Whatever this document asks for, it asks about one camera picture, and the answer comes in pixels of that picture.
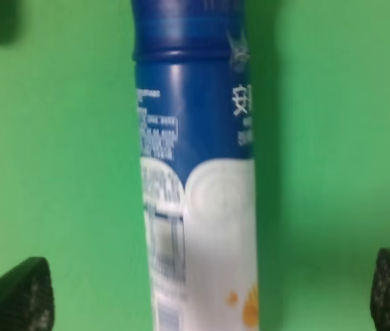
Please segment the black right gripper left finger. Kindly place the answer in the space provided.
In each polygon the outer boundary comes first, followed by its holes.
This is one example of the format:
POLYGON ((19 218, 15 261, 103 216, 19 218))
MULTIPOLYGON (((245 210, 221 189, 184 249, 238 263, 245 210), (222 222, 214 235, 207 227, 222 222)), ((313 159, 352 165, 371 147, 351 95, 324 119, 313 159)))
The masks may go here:
POLYGON ((0 330, 52 330, 55 300, 48 260, 29 257, 0 276, 0 330))

